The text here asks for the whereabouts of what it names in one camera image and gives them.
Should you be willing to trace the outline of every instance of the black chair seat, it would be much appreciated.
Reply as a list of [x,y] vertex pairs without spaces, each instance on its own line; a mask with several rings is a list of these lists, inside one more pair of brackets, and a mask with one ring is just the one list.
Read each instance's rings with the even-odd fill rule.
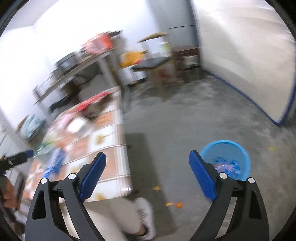
[[134,65],[132,69],[133,70],[155,69],[170,60],[171,60],[171,57],[156,57],[156,58],[145,59],[141,61],[139,64]]

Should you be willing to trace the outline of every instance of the blue bucket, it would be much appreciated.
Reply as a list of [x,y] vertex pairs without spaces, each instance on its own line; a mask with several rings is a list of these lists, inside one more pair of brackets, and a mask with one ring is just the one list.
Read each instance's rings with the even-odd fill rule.
[[251,170],[249,155],[242,146],[233,141],[214,141],[202,149],[200,156],[205,162],[213,165],[217,164],[217,158],[224,159],[226,162],[236,161],[241,172],[232,178],[245,181],[249,177]]

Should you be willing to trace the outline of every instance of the concrete floor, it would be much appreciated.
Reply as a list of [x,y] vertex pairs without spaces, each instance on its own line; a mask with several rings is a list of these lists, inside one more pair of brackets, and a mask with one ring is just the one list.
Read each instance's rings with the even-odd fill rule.
[[[228,139],[242,145],[252,160],[251,176],[263,197],[272,239],[296,205],[296,131],[277,127],[255,105],[215,77],[166,86],[168,100],[144,82],[132,91],[124,129],[135,194],[155,209],[155,240],[189,240],[211,202],[188,163],[189,152]],[[159,185],[161,191],[153,191]],[[166,207],[182,202],[183,208]],[[220,230],[226,231],[235,200]]]

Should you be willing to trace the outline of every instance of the white sneaker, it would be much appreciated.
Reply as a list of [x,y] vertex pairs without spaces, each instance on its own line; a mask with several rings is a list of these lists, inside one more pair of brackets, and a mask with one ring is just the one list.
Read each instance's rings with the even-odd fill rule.
[[148,229],[147,234],[144,236],[137,236],[140,240],[151,240],[156,235],[156,229],[154,225],[153,209],[151,203],[146,198],[138,197],[134,201],[142,224]]

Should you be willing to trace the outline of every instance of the metal pivot bolt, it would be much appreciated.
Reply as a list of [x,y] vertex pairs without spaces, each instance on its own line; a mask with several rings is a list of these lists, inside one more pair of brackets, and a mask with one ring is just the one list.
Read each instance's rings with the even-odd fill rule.
[[47,182],[47,179],[46,178],[42,178],[40,182],[41,182],[41,184],[44,184],[44,183]]
[[252,177],[249,177],[249,178],[248,178],[248,182],[253,184],[253,183],[255,183],[255,179],[252,178]]
[[219,177],[221,177],[222,179],[226,179],[226,178],[227,178],[227,174],[221,172],[221,173],[219,174]]
[[75,177],[76,177],[76,174],[75,174],[75,173],[71,173],[71,174],[68,176],[68,178],[69,178],[70,180],[74,179]]

